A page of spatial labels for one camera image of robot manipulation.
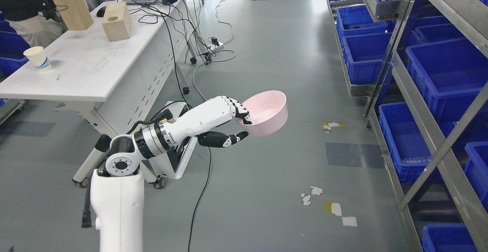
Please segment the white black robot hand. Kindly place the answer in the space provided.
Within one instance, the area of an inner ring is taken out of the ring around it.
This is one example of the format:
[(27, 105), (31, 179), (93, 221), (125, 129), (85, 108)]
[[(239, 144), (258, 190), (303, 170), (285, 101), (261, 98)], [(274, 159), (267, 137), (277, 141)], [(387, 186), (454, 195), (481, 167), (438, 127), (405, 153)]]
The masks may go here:
[(239, 101), (227, 96), (217, 96), (190, 109), (183, 116), (176, 118), (174, 123), (161, 125), (160, 130), (163, 141), (171, 146), (178, 145), (187, 137), (199, 136), (202, 146), (227, 148), (249, 135), (247, 132), (227, 135), (212, 131), (213, 128), (233, 119), (244, 125), (254, 123), (250, 112)]

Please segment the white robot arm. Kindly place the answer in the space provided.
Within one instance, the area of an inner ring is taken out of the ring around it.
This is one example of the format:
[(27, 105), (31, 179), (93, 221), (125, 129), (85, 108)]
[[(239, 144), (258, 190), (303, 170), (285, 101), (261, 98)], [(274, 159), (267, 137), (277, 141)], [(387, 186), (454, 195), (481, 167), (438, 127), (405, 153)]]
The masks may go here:
[(174, 139), (176, 119), (162, 119), (135, 133), (115, 136), (102, 168), (94, 169), (90, 203), (96, 214), (101, 252), (143, 251), (143, 160), (160, 156), (181, 144)]

